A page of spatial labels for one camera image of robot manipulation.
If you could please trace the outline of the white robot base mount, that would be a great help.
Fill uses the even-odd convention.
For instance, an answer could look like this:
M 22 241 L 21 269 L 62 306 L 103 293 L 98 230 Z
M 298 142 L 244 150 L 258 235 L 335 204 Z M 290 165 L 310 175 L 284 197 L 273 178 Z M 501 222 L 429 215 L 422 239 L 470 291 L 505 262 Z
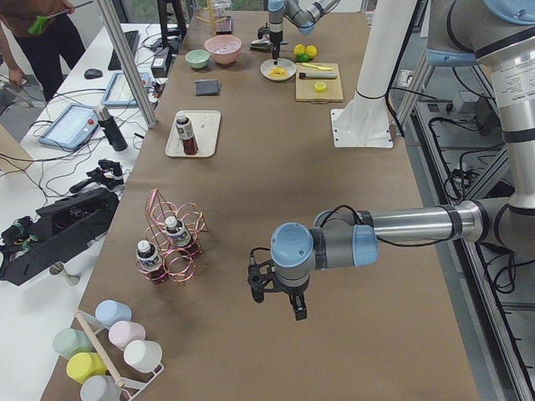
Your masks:
M 354 98 L 331 111 L 335 147 L 393 146 L 387 92 L 416 9 L 416 0 L 377 2 Z

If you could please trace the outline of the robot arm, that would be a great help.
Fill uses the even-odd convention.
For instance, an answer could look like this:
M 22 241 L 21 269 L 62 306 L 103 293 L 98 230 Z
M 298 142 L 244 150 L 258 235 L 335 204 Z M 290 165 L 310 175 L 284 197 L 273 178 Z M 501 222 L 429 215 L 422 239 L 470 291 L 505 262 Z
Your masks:
M 310 33 L 335 3 L 318 1 L 303 10 L 298 1 L 268 1 L 273 57 L 283 40 L 283 18 Z M 386 127 L 378 126 L 386 123 L 381 102 L 388 97 L 387 75 L 395 74 L 416 3 L 378 1 L 355 96 L 331 118 L 342 145 L 392 147 L 386 145 Z M 534 257 L 534 1 L 432 1 L 426 61 L 434 67 L 479 63 L 490 69 L 514 194 L 400 211 L 341 205 L 319 213 L 312 228 L 284 223 L 272 234 L 271 259 L 256 264 L 250 252 L 247 282 L 255 302 L 263 302 L 264 293 L 284 292 L 296 320 L 305 319 L 310 272 L 375 263 L 378 241 L 418 247 L 462 238 Z
M 286 18 L 296 26 L 302 34 L 313 31 L 315 24 L 327 13 L 330 13 L 339 4 L 335 0 L 314 1 L 307 9 L 301 8 L 299 1 L 269 0 L 268 10 L 268 36 L 273 46 L 272 60 L 278 65 L 280 47 L 283 41 L 283 20 Z

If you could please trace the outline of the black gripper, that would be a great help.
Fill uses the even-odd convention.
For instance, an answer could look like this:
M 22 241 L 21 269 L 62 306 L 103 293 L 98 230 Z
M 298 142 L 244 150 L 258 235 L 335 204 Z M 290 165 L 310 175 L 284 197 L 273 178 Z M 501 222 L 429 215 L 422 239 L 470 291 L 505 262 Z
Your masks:
M 280 54 L 280 45 L 281 45 L 281 42 L 283 41 L 283 32 L 282 31 L 274 32 L 273 30 L 271 30 L 269 32 L 269 38 L 270 38 L 271 43 L 273 44 L 273 48 L 272 48 L 273 64 L 277 66 L 279 54 Z
M 305 302 L 304 292 L 308 288 L 308 284 L 304 283 L 297 287 L 289 287 L 281 283 L 274 283 L 273 292 L 284 292 L 289 295 L 289 300 L 293 308 L 293 313 L 296 321 L 304 320 L 308 317 L 308 309 Z

